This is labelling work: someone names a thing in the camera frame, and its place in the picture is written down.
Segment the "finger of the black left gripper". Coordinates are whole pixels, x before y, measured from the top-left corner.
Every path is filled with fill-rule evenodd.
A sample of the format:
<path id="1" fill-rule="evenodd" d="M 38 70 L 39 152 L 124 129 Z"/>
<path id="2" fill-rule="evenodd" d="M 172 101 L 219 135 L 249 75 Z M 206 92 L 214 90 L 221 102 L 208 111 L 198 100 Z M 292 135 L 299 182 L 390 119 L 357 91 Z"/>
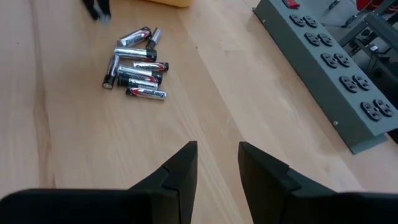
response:
<path id="1" fill-rule="evenodd" d="M 95 9 L 95 1 L 94 0 L 81 0 L 85 9 L 88 11 L 90 17 L 97 21 L 99 19 L 99 15 L 97 10 Z"/>
<path id="2" fill-rule="evenodd" d="M 109 0 L 98 0 L 98 5 L 105 16 L 111 17 Z"/>

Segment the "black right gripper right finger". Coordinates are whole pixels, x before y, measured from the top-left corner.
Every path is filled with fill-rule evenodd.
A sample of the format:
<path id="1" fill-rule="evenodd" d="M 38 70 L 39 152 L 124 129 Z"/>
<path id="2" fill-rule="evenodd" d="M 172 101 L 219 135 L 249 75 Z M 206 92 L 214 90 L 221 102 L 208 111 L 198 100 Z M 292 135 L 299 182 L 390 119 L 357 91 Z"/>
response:
<path id="1" fill-rule="evenodd" d="M 397 194 L 336 192 L 245 141 L 238 164 L 254 223 L 397 223 Z"/>

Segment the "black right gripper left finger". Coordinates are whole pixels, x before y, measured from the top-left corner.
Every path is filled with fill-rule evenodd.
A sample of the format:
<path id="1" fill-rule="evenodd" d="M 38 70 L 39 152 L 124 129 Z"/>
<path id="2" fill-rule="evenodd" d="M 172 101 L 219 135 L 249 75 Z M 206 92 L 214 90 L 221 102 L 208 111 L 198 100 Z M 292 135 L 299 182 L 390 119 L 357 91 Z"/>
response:
<path id="1" fill-rule="evenodd" d="M 198 146 L 190 141 L 129 189 L 27 189 L 1 199 L 1 223 L 190 223 Z"/>

